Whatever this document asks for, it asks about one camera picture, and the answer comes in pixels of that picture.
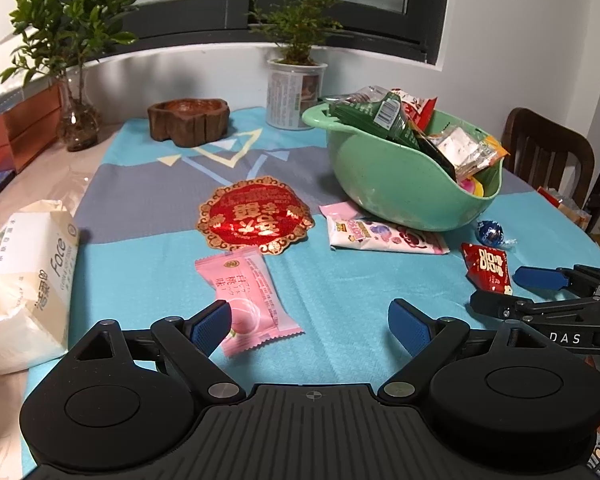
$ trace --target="green basket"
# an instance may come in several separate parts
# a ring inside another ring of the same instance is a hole
[[[333,172],[349,197],[369,212],[422,231],[450,231],[469,224],[500,192],[502,160],[475,175],[484,197],[466,192],[422,152],[380,139],[329,115],[324,103],[302,114],[302,120],[327,131]],[[457,124],[477,137],[486,134],[438,110],[426,133]]]

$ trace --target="green leafy plant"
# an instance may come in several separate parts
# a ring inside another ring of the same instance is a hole
[[[254,6],[250,15],[261,25],[261,32],[280,47],[284,64],[314,65],[311,48],[323,44],[328,34],[342,25],[326,16],[336,0],[285,0],[269,12]]]
[[[68,69],[77,67],[77,101],[81,103],[85,62],[110,54],[117,44],[131,44],[138,39],[122,30],[124,17],[138,9],[135,2],[16,0],[11,24],[22,44],[12,52],[12,66],[0,74],[0,81],[21,72],[25,73],[25,85],[36,74],[59,80]]]

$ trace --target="metal screw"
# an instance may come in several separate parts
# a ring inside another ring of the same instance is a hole
[[[238,394],[240,388],[233,383],[216,383],[209,386],[209,395],[216,399],[228,399]]]
[[[397,381],[395,383],[389,383],[384,387],[384,392],[392,397],[409,397],[416,391],[415,386],[410,383],[403,383]]]

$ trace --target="wooden chair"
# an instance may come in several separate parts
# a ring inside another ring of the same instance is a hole
[[[582,207],[594,167],[593,150],[587,139],[527,108],[514,108],[507,118],[502,145],[510,153],[504,167],[534,189],[545,186],[549,170],[547,186],[559,189],[567,155],[573,153],[580,163],[580,177],[572,198]]]

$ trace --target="wooden bowl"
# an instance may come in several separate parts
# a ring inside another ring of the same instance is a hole
[[[229,105],[222,99],[177,99],[152,105],[147,111],[151,138],[171,139],[180,148],[221,139],[229,123]]]

